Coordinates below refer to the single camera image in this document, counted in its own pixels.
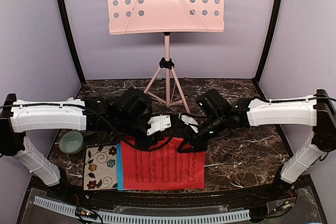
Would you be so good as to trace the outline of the red sheet music paper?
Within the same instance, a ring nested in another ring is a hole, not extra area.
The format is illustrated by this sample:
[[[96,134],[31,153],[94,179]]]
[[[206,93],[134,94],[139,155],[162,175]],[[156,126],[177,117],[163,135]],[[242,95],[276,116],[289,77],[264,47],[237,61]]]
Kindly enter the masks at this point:
[[[173,138],[154,152],[120,143],[124,190],[203,189],[206,153],[178,153],[181,141]]]

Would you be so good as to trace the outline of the pink music stand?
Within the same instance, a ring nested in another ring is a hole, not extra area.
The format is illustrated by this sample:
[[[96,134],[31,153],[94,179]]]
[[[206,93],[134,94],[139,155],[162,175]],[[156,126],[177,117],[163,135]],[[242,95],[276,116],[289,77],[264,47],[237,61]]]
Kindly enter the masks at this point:
[[[170,58],[173,32],[224,31],[224,0],[108,0],[109,33],[130,35],[163,33],[166,71],[166,106],[184,104],[189,109]]]

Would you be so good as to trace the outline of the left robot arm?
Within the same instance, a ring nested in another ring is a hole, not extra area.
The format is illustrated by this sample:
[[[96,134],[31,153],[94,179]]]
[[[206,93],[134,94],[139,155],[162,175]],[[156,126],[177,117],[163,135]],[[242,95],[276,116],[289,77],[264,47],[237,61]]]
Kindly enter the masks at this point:
[[[122,133],[133,136],[136,147],[148,149],[160,140],[164,123],[152,115],[151,98],[134,88],[118,98],[60,102],[30,102],[9,94],[1,106],[1,154],[19,160],[45,185],[53,187],[61,200],[69,201],[74,189],[68,185],[65,171],[35,148],[26,134],[58,129]]]

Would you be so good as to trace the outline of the blue sheet music paper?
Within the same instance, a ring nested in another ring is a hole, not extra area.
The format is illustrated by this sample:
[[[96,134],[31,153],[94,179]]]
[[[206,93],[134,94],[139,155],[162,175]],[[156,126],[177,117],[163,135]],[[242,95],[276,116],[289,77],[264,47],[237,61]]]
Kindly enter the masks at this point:
[[[121,144],[117,144],[117,185],[119,191],[124,190],[123,182],[122,150]]]

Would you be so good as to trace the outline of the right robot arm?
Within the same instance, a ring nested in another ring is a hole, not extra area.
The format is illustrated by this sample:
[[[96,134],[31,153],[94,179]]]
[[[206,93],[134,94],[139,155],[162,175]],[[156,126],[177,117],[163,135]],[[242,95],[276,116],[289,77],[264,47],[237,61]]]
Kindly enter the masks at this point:
[[[207,116],[201,125],[191,122],[193,116],[180,118],[192,126],[193,132],[178,147],[178,152],[202,152],[208,140],[224,130],[249,128],[261,125],[306,125],[312,131],[295,155],[278,170],[274,184],[268,188],[273,200],[280,199],[299,176],[321,156],[335,150],[335,107],[334,99],[319,89],[313,95],[284,100],[262,98],[239,99],[230,104],[217,90],[210,89],[197,100],[198,106]]]

